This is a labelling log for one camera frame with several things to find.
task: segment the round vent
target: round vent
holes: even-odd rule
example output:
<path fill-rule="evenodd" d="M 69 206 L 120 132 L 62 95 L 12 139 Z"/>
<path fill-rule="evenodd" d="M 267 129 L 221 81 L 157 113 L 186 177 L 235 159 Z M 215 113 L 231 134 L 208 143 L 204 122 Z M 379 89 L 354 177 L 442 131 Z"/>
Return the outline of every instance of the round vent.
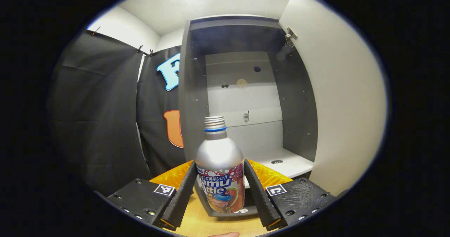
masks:
<path fill-rule="evenodd" d="M 240 89 L 245 89 L 247 87 L 247 81 L 245 79 L 239 79 L 236 81 L 236 85 L 238 86 L 238 88 Z"/>

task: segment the blue letter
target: blue letter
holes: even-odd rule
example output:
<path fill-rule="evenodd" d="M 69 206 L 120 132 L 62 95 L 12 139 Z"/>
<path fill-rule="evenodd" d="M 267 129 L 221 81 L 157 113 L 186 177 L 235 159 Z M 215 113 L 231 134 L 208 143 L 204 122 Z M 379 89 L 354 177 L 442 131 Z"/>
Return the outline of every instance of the blue letter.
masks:
<path fill-rule="evenodd" d="M 156 68 L 157 71 L 161 71 L 166 80 L 166 90 L 172 90 L 176 86 L 178 86 L 178 75 L 176 72 L 180 70 L 180 53 L 166 60 L 166 62 L 162 63 Z"/>

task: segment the bottle label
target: bottle label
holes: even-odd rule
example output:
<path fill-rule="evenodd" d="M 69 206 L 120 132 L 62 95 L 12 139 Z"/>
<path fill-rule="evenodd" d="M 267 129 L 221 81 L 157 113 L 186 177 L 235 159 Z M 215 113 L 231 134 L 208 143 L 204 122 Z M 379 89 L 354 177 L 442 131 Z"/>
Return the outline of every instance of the bottle label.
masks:
<path fill-rule="evenodd" d="M 213 210 L 233 213 L 242 209 L 245 202 L 243 163 L 230 169 L 203 169 L 197 166 L 197 172 Z"/>

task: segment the black curtain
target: black curtain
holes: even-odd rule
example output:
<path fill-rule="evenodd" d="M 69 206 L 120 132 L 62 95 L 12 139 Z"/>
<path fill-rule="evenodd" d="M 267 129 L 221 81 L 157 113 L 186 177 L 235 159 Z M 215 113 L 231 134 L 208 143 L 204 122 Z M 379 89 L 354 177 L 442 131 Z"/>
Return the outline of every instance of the black curtain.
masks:
<path fill-rule="evenodd" d="M 69 170 L 105 196 L 134 178 L 150 178 L 136 129 L 142 55 L 85 31 L 54 70 L 48 111 L 55 144 Z"/>
<path fill-rule="evenodd" d="M 173 145 L 167 137 L 164 113 L 178 109 L 178 86 L 166 90 L 166 81 L 156 68 L 180 52 L 181 46 L 164 49 L 146 56 L 138 83 L 137 123 L 142 150 L 152 176 L 185 163 L 182 148 Z"/>

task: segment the orange letter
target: orange letter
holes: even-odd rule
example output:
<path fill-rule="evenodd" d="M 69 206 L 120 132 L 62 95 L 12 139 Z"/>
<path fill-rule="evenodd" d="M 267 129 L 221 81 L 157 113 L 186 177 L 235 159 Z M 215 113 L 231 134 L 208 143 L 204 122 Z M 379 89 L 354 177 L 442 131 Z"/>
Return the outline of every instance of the orange letter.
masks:
<path fill-rule="evenodd" d="M 164 113 L 167 120 L 167 137 L 170 143 L 177 147 L 184 147 L 183 136 L 181 135 L 180 111 L 170 110 Z"/>

